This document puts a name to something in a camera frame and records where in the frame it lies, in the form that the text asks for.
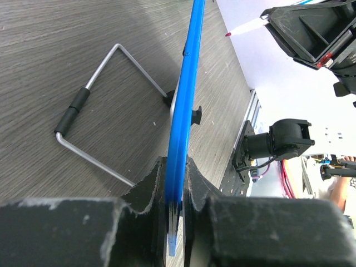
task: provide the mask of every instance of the person's arm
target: person's arm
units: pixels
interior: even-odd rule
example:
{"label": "person's arm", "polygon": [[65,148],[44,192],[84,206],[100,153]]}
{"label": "person's arm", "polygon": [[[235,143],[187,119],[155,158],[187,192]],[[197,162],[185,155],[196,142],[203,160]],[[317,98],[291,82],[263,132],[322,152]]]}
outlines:
{"label": "person's arm", "polygon": [[[355,157],[345,157],[343,160],[347,161],[355,161]],[[342,212],[345,211],[345,204],[348,194],[348,187],[350,185],[350,177],[339,177],[337,183],[335,184],[335,188],[333,189],[330,200],[335,203]]]}

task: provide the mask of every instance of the white surface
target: white surface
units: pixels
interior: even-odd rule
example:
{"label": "white surface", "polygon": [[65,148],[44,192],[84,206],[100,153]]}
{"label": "white surface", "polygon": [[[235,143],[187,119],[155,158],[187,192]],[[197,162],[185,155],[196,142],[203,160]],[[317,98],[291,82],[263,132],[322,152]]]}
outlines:
{"label": "white surface", "polygon": [[[267,8],[294,2],[217,0],[228,31],[259,17]],[[282,118],[350,123],[349,118],[356,115],[355,95],[336,98],[333,84],[337,78],[325,68],[315,71],[294,62],[265,27],[227,38],[231,38],[248,85],[256,89],[267,124]]]}

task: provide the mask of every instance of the metal rod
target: metal rod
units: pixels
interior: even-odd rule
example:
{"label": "metal rod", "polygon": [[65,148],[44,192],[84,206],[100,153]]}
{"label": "metal rod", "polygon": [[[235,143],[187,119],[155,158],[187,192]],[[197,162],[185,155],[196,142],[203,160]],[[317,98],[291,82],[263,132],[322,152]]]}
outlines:
{"label": "metal rod", "polygon": [[94,72],[93,76],[91,76],[90,80],[88,81],[87,85],[85,86],[85,88],[87,88],[88,90],[90,90],[90,88],[92,87],[93,83],[95,82],[95,80],[97,79],[97,77],[99,76],[99,74],[101,73],[101,71],[103,70],[103,68],[105,67],[105,65],[107,64],[107,62],[109,61],[109,59],[112,57],[112,55],[115,53],[115,51],[117,49],[120,49],[126,57],[129,58],[129,60],[131,60],[131,62],[142,72],[142,74],[153,84],[153,86],[164,96],[167,97],[167,94],[162,90],[162,88],[154,81],[154,79],[152,79],[152,77],[144,70],[144,68],[142,68],[142,66],[134,59],[134,57],[131,56],[131,54],[119,43],[115,44],[113,46],[113,48],[110,50],[110,52],[106,55],[106,57],[104,58],[104,60],[101,62],[101,64],[99,65],[99,67],[96,69],[96,71]]}
{"label": "metal rod", "polygon": [[92,156],[86,154],[84,151],[80,150],[78,147],[72,145],[68,141],[66,141],[62,134],[60,132],[56,133],[56,138],[57,141],[64,147],[68,148],[69,150],[73,151],[75,154],[78,156],[81,156],[83,159],[89,161],[90,163],[93,163],[95,166],[101,168],[103,171],[106,171],[107,173],[111,174],[115,178],[118,178],[120,181],[124,182],[127,185],[135,186],[133,182],[128,180],[127,178],[123,177],[122,175],[118,174],[116,171],[113,169],[109,168],[108,166],[104,165],[103,163],[99,162],[98,160],[94,159]]}

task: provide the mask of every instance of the gray wood surface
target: gray wood surface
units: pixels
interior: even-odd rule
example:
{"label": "gray wood surface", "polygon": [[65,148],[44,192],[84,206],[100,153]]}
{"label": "gray wood surface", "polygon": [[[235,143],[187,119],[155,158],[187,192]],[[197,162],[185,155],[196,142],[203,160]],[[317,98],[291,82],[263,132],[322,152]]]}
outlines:
{"label": "gray wood surface", "polygon": [[[3,0],[0,3],[0,200],[120,196],[129,187],[61,146],[65,109],[115,43],[166,91],[180,74],[192,1]],[[219,185],[250,93],[216,2],[206,1],[189,155]],[[167,153],[169,110],[117,52],[67,140],[138,182]]]}

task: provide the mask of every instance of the blue strip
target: blue strip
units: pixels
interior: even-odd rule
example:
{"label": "blue strip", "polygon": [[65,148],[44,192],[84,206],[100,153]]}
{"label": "blue strip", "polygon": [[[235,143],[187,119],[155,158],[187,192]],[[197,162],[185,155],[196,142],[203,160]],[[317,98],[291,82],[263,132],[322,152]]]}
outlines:
{"label": "blue strip", "polygon": [[[172,120],[167,157],[165,202],[169,207],[181,206],[204,7],[205,0],[194,0]],[[177,219],[176,216],[171,215],[169,216],[170,225]],[[169,241],[170,255],[174,255],[176,235],[171,228],[169,228],[169,239],[171,239]]]}

